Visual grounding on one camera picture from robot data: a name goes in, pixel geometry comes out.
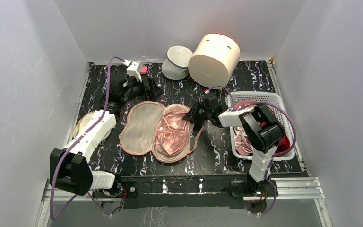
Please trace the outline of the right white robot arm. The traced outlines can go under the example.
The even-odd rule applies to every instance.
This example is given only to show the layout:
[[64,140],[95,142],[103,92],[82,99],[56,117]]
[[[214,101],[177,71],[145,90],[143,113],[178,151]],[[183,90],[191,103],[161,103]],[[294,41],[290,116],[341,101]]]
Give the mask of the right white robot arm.
[[218,128],[241,127],[253,147],[252,164],[246,180],[234,180],[224,188],[233,197],[259,196],[271,184],[270,167],[275,152],[286,136],[285,128],[264,102],[238,110],[225,109],[213,93],[203,96],[183,116],[183,120],[196,125],[210,121]]

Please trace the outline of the pink satin bra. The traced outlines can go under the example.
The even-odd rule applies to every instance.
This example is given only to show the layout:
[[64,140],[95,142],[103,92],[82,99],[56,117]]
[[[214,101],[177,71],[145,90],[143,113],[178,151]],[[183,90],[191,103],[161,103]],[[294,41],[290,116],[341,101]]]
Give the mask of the pink satin bra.
[[154,134],[154,150],[165,155],[177,155],[187,145],[190,122],[183,117],[190,109],[173,104],[165,108]]

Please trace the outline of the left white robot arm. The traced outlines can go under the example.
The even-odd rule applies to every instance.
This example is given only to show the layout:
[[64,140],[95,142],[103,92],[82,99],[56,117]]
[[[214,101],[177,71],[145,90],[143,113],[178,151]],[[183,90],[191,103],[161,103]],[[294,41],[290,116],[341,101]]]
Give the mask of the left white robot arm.
[[126,75],[111,78],[107,71],[109,88],[101,100],[101,107],[79,129],[74,139],[64,148],[50,153],[51,187],[84,196],[89,191],[102,190],[111,197],[122,192],[121,182],[109,171],[92,171],[88,165],[99,143],[115,128],[124,105],[142,99],[156,101],[163,93],[148,76],[148,67],[139,61],[124,60]]

